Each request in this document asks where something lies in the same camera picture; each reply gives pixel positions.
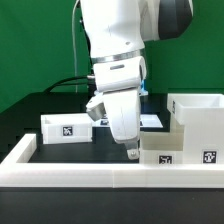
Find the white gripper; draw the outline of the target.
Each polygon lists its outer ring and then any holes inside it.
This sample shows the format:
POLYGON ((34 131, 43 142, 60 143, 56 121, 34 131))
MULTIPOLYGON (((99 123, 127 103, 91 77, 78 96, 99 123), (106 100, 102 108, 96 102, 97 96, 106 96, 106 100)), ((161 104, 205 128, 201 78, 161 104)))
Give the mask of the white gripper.
POLYGON ((130 160, 139 158, 140 96, 139 89, 98 93, 86 105, 93 121, 107 115, 109 127, 116 143, 125 144, 130 160))

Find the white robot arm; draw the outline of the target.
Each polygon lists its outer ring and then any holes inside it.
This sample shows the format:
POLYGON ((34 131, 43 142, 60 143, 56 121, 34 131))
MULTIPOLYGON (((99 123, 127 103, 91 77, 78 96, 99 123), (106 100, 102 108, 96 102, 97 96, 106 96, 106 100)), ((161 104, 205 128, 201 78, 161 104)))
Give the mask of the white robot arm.
POLYGON ((97 93, 87 104, 93 120, 107 117, 128 158, 139 157, 140 91, 147 76, 147 41, 177 38, 193 18, 192 0, 81 0, 97 93))

